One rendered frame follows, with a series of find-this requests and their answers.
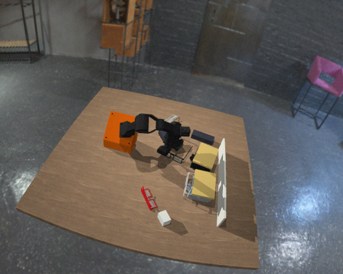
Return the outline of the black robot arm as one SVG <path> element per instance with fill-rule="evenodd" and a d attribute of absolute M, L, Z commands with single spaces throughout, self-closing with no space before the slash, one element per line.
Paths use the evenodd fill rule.
<path fill-rule="evenodd" d="M 155 130 L 148 132 L 149 130 L 149 117 L 156 121 Z M 139 114 L 135 117 L 133 122 L 120 123 L 119 137 L 131 138 L 135 135 L 135 131 L 138 133 L 149 134 L 154 131 L 166 131 L 166 136 L 169 138 L 175 138 L 175 140 L 169 143 L 169 147 L 173 147 L 175 151 L 178 151 L 183 146 L 182 136 L 190 136 L 190 127 L 183 127 L 179 122 L 173 121 L 172 123 L 164 121 L 164 119 L 158 119 L 152 114 Z"/>

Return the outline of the red glasses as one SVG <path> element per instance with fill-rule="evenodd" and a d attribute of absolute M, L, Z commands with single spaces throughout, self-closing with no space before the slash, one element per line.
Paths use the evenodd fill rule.
<path fill-rule="evenodd" d="M 149 207 L 149 209 L 151 210 L 153 208 L 156 208 L 157 206 L 156 206 L 154 200 L 153 199 L 151 199 L 151 200 L 147 199 L 147 198 L 151 197 L 151 193 L 149 192 L 149 189 L 144 189 L 144 187 L 143 187 L 143 189 L 141 189 L 141 192 L 144 196 L 144 199 L 146 200 L 146 204 Z"/>

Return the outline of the white cube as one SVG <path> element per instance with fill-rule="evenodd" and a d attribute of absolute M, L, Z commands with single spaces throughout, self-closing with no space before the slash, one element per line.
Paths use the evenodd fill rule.
<path fill-rule="evenodd" d="M 162 226 L 170 224 L 171 218 L 167 214 L 166 210 L 159 212 L 157 217 L 160 220 Z"/>

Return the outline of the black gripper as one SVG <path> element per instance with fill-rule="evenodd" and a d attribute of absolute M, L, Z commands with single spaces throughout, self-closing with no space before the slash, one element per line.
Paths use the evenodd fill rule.
<path fill-rule="evenodd" d="M 160 146 L 158 149 L 157 149 L 157 153 L 163 155 L 163 156 L 167 156 L 168 153 L 172 150 L 171 147 L 169 147 L 169 143 L 172 141 L 175 140 L 175 138 L 169 138 L 167 137 L 166 135 L 164 136 L 165 140 L 163 141 L 164 145 Z"/>

